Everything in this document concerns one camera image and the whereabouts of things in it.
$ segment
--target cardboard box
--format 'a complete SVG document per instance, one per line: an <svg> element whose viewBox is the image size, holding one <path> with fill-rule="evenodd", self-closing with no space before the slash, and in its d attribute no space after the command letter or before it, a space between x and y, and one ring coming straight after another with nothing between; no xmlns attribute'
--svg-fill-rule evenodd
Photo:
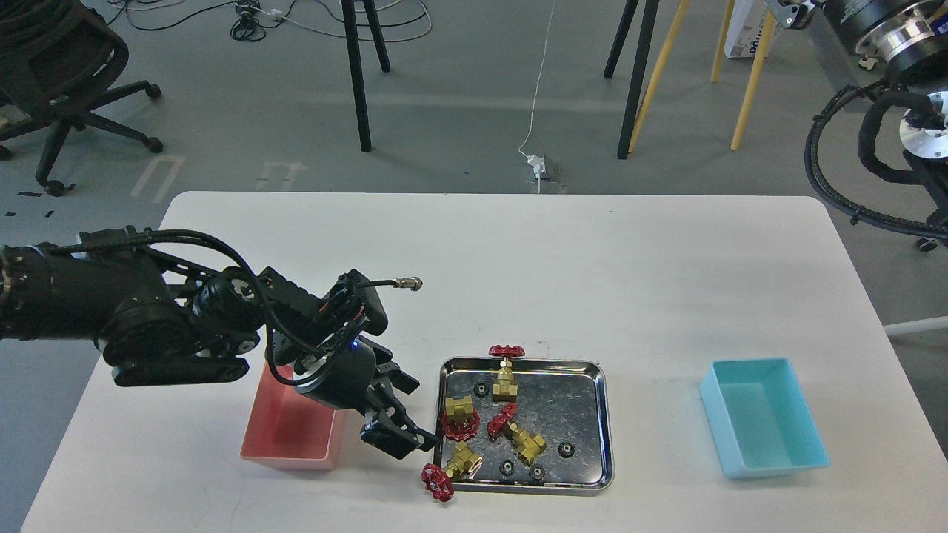
<svg viewBox="0 0 948 533"><path fill-rule="evenodd" d="M734 5L734 13L727 29L727 39L724 41L724 55L728 58L754 57L757 45L760 43L760 34L764 29L764 20L767 8L760 0L738 0ZM776 36L780 33L780 25L774 28L770 48L774 47Z"/></svg>

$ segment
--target wooden stand leg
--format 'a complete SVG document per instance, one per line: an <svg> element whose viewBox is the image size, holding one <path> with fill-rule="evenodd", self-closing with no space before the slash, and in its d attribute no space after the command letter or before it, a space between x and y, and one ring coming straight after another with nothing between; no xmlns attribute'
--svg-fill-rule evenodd
<svg viewBox="0 0 948 533"><path fill-rule="evenodd" d="M655 70L648 80L646 95L642 98L642 108L632 126L632 139L629 141L629 153L635 149L635 143L639 140L639 134L642 133L642 123L646 121L648 108L651 107L652 98L655 96L655 90L658 88L658 82L662 79L665 72L665 63L668 62L668 56L671 55L671 48L675 45L675 39L678 38L678 30L682 28L684 14L688 11L689 0L679 0L678 9L675 11L675 17L671 20L671 28L668 29L668 35L665 37L665 43L662 44L662 50L655 61Z"/></svg>
<svg viewBox="0 0 948 533"><path fill-rule="evenodd" d="M724 20L720 23L718 34L718 49L714 52L714 68L711 69L711 83L717 83L720 78L720 64L724 59L724 41L727 40L727 29L731 26L731 15L734 14L735 0L727 0L724 8Z"/></svg>
<svg viewBox="0 0 948 533"><path fill-rule="evenodd" d="M738 125L734 129L734 137L731 138L731 150L740 148L740 140L744 137L744 128L747 127L747 119L751 115L751 106L754 104L754 95L757 93L757 83L760 81L760 73L763 71L764 58L767 57L767 49L770 48L771 36L774 35L774 26L776 19L767 11L767 17L764 19L764 28L760 35L760 44L757 52L754 54L754 65L751 67L751 79L747 82L747 91L744 92L744 102L740 105L740 115L738 115Z"/></svg>

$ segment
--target black cable hose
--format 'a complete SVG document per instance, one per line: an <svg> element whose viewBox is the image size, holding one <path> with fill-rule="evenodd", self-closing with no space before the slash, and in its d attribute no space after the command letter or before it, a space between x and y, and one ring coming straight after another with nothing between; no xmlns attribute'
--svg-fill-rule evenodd
<svg viewBox="0 0 948 533"><path fill-rule="evenodd" d="M848 86L836 93L823 109L820 115L813 118L813 126L807 135L807 143L804 148L804 168L807 172L807 179L813 186L813 189L834 208L846 213L852 218L852 223L862 220L871 226L883 230L895 231L897 233L906 233L929 239L948 240L948 228L942 226L932 226L915 220L899 218L888 214L880 213L856 204L849 200L838 191L832 188L830 183L823 175L819 163L819 142L823 128L830 123L833 115L848 103L860 97L869 97L872 91L882 87L884 81L876 82L868 87L859 88Z"/></svg>
<svg viewBox="0 0 948 533"><path fill-rule="evenodd" d="M253 290L260 296L260 306L264 310L264 326L266 332L264 359L266 359L266 364L270 370L270 373L283 385L290 386L304 385L306 383L315 381L317 377L319 377L319 375L313 375L312 377L305 377L302 379L287 379L280 374L276 363L273 360L273 329L280 331L280 333L286 336L290 342L296 344L301 350L316 354L319 352L319 349L311 346L305 340L300 339L283 325L283 323L280 321L280 318L277 317L276 313L273 312L273 307L270 304L269 299L266 297L266 292L264 291L260 280L257 278L257 275L253 272L244 258L241 257L239 253L237 253L236 250L216 237L193 230L145 230L145 232L140 235L124 237L121 239L104 241L101 243L49 247L44 248L44 251L56 255L68 255L80 252L127 249L160 243L186 244L202 248L210 248L227 256L231 261L236 263L237 266L245 273L247 277L246 281L250 283L250 286L253 287Z"/></svg>
<svg viewBox="0 0 948 533"><path fill-rule="evenodd" d="M918 107L921 103L918 98L924 100L924 104L931 107L931 102L923 95L902 91L886 91L872 103L872 106L869 107L863 117L863 125L859 129L859 160L866 167L866 170L888 183L920 185L914 172L893 169L876 157L876 137L879 136L879 130L882 128L885 112L893 105L910 108Z"/></svg>

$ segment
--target office chair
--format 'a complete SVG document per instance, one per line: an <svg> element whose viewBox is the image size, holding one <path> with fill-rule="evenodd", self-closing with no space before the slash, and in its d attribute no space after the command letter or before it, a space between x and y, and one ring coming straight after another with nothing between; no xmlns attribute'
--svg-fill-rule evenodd
<svg viewBox="0 0 948 533"><path fill-rule="evenodd" d="M70 128L93 126L162 151L157 138L93 113L139 91L161 96L157 85L144 81L109 89L127 63L128 46L78 0L19 0L0 8L0 104L29 116L0 130L0 142L54 125L36 171L50 196L65 191L63 182L48 177ZM0 145L0 160L10 157Z"/></svg>

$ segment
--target stainless steel tray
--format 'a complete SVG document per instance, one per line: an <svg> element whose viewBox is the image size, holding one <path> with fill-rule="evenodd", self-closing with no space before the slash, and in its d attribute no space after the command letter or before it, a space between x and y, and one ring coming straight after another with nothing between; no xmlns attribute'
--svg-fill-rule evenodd
<svg viewBox="0 0 948 533"><path fill-rule="evenodd" d="M470 395L481 417L477 434L466 443L483 457L483 464L470 477L453 482L455 489L594 495L606 488L614 469L602 370L581 360L513 359L514 378L520 388L514 421L546 440L546 451L527 467L517 458L510 440L501 436L492 442L487 436L487 423L506 402L492 402L489 392L484 397L475 394L479 383L489 391L500 362L498 358L453 358L441 367L439 416L445 398ZM443 467L456 443L444 436L440 424L437 427L434 463ZM572 456L558 453L563 442L573 446ZM510 475L501 474L505 461L514 464ZM531 477L534 467L542 467L542 480Z"/></svg>

